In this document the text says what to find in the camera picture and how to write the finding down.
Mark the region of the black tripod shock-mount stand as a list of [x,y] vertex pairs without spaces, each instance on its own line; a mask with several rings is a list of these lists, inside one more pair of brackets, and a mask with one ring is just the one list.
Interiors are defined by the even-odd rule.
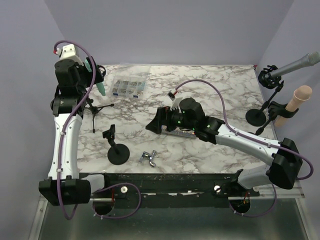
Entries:
[[[96,65],[95,66],[98,74],[102,74],[104,77],[106,76],[107,74],[107,70],[104,66],[102,65]],[[84,96],[87,94],[87,90],[86,88],[89,88],[90,84],[91,84],[91,81],[92,81],[92,72],[89,72],[87,70],[87,68],[85,66],[79,66],[78,67],[78,72],[79,72],[79,76],[80,76],[80,79],[81,80],[84,80],[85,83],[86,83],[86,86],[84,87],[83,89],[83,94],[82,96],[80,97],[79,100],[82,100],[84,98]],[[87,110],[90,110],[91,111],[91,114],[92,114],[92,132],[95,133],[96,132],[96,129],[95,129],[95,117],[96,115],[103,109],[103,108],[106,108],[106,107],[113,107],[114,104],[109,104],[109,105],[101,105],[101,106],[93,106],[93,102],[94,100],[91,99],[89,96],[86,98],[86,100],[84,101],[83,103],[83,109],[87,109]]]

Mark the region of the rhinestone mesh-head microphone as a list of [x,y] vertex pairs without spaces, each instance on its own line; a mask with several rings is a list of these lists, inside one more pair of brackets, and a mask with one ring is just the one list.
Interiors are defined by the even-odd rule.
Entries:
[[192,130],[187,130],[187,129],[177,127],[175,130],[167,131],[167,127],[165,125],[161,126],[161,133],[176,136],[176,137],[190,138],[190,139],[197,138],[194,131]]

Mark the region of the mint green microphone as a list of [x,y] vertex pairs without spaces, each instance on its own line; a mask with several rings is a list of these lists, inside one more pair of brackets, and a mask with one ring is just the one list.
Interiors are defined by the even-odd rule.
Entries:
[[[91,73],[92,72],[92,68],[91,68],[91,64],[90,64],[90,61],[89,61],[88,57],[84,61],[84,65],[85,65],[86,69]],[[96,85],[98,91],[100,92],[100,94],[102,96],[105,96],[106,95],[106,90],[105,90],[103,81],[104,81],[104,76],[101,73],[96,73],[96,75],[95,75],[95,85]]]

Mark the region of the black round-base clip stand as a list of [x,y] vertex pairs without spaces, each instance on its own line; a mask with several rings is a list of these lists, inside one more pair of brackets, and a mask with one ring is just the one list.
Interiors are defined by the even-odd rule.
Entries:
[[110,149],[107,152],[107,158],[111,164],[119,166],[126,163],[130,157],[129,148],[121,143],[115,143],[116,126],[112,124],[110,128],[102,132],[102,138],[107,139]]

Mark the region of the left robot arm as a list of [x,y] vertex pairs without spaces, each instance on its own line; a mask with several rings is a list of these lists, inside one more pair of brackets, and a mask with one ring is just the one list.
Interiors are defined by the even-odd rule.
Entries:
[[38,189],[53,206],[86,204],[93,192],[104,198],[111,191],[111,185],[101,174],[80,178],[77,162],[79,133],[87,104],[83,98],[91,83],[101,83],[104,79],[89,58],[84,63],[59,60],[54,67],[58,85],[50,103],[55,123],[53,160],[47,179],[39,182]]

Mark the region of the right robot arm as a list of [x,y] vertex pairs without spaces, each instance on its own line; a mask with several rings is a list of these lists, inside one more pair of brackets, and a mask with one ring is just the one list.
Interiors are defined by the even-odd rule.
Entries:
[[247,190],[268,184],[290,190],[303,164],[295,142],[262,138],[227,125],[226,121],[205,115],[200,103],[193,98],[180,101],[179,108],[159,107],[146,130],[157,135],[165,126],[168,132],[176,128],[191,130],[204,142],[227,146],[251,155],[264,164],[252,169],[241,169],[230,183],[230,191],[241,196]]

